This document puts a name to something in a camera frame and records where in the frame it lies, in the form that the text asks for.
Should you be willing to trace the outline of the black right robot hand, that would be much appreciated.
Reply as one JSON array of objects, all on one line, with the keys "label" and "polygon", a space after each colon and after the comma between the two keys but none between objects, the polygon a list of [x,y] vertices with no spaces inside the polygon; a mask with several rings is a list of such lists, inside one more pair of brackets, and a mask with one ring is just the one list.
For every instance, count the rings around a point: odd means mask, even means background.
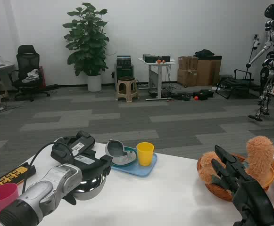
[{"label": "black right robot hand", "polygon": [[242,217],[234,225],[274,226],[274,208],[262,186],[246,173],[235,156],[218,145],[215,146],[215,153],[225,167],[212,159],[213,169],[225,188],[231,191],[232,203]]}]

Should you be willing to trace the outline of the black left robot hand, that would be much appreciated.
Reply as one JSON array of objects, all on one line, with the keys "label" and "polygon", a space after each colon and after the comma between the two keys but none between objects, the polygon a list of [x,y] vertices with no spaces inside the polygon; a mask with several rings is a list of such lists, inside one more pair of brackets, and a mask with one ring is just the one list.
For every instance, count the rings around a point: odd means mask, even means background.
[{"label": "black left robot hand", "polygon": [[107,176],[111,171],[113,158],[104,155],[97,159],[95,151],[81,153],[75,157],[75,165],[82,172],[80,184],[63,199],[72,205],[76,201],[86,201],[96,197],[103,189]]}]

